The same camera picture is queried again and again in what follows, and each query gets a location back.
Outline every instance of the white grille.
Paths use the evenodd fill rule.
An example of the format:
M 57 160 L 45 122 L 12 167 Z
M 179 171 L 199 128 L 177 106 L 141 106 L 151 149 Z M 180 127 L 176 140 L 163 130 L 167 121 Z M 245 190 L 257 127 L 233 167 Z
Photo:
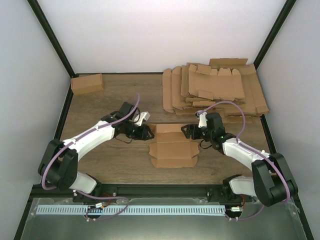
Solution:
M 92 210 L 89 215 L 102 214 L 113 215 L 123 209 L 123 206 L 110 205 L 103 210 Z M 37 215 L 84 215 L 88 211 L 88 206 L 83 205 L 39 205 L 36 210 Z M 143 205 L 129 207 L 121 215 L 198 215 L 198 216 L 224 216 L 225 206 L 217 205 Z

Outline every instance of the white wall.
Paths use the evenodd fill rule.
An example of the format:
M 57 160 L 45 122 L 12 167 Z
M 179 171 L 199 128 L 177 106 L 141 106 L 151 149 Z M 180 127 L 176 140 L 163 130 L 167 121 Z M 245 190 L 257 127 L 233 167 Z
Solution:
M 13 239 L 70 78 L 26 0 L 0 14 L 0 235 Z
M 315 239 L 320 239 L 319 12 L 319 1 L 297 1 L 258 68 L 275 147 L 298 184 Z
M 76 73 L 252 63 L 285 0 L 39 0 Z

